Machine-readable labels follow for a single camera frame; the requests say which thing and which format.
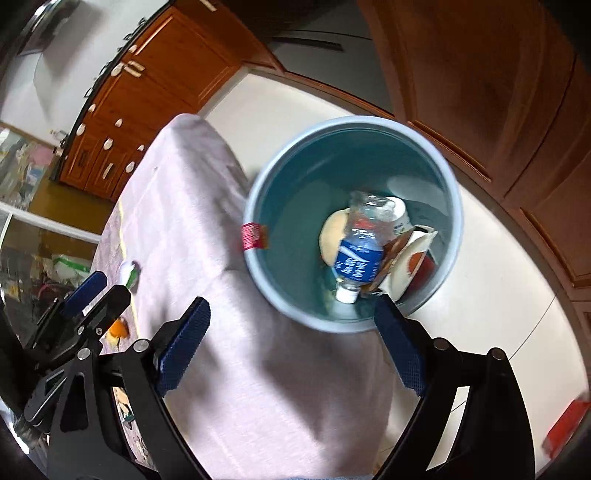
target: silver bolt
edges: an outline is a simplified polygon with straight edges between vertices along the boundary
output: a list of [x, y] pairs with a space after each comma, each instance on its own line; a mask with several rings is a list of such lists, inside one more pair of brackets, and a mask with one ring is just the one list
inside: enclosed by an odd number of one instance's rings
[[134, 343], [134, 350], [138, 353], [145, 352], [149, 346], [149, 341], [141, 339]]
[[433, 340], [433, 346], [443, 352], [449, 348], [449, 342], [445, 338], [436, 338]]
[[491, 350], [491, 355], [496, 360], [503, 360], [505, 358], [505, 352], [500, 348], [493, 348]]
[[81, 348], [78, 350], [78, 355], [76, 356], [78, 357], [78, 360], [86, 360], [90, 356], [90, 349], [86, 347]]

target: clear plastic bottle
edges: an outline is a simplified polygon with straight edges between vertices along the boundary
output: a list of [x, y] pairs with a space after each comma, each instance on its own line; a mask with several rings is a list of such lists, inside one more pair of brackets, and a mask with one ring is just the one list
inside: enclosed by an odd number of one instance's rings
[[394, 237], [395, 203], [384, 197], [353, 192], [345, 238], [339, 245], [335, 271], [340, 277], [336, 299], [354, 303], [361, 286], [378, 273], [384, 245]]

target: blue gripper pad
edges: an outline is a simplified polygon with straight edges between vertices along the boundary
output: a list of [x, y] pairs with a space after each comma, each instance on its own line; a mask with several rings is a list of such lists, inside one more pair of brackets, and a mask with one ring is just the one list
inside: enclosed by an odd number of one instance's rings
[[209, 303], [200, 299], [196, 304], [193, 303], [179, 320], [183, 324], [158, 361], [159, 376], [156, 390], [161, 397], [165, 396], [167, 391], [178, 387], [209, 328], [210, 317]]
[[402, 383], [421, 397], [426, 387], [424, 358], [407, 336], [406, 318], [389, 297], [382, 296], [375, 305], [374, 322]]
[[88, 278], [64, 301], [61, 314], [71, 319], [78, 315], [107, 286], [103, 272], [92, 272]]

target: white floor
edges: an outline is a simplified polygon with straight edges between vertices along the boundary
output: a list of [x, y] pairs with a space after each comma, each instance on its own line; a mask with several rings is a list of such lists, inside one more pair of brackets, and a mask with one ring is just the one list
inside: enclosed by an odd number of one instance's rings
[[[301, 131], [351, 115], [307, 92], [254, 74], [236, 81], [203, 113], [250, 179]], [[541, 450], [546, 433], [571, 400], [588, 390], [583, 360], [554, 292], [532, 259], [478, 199], [464, 187], [460, 190], [465, 230], [457, 263], [442, 288], [412, 317], [432, 337], [445, 337], [457, 349], [486, 353], [498, 346], [511, 357], [540, 469], [548, 462]], [[432, 465], [445, 461], [466, 397], [467, 388], [460, 389]], [[378, 461], [394, 447], [417, 401], [398, 381]]]

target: blue bottle label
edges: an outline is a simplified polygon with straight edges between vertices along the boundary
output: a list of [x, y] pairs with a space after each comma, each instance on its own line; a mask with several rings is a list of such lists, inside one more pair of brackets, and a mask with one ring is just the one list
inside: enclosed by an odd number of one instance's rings
[[382, 255], [382, 251], [358, 247], [342, 240], [336, 255], [335, 270], [344, 278], [369, 283], [378, 274]]

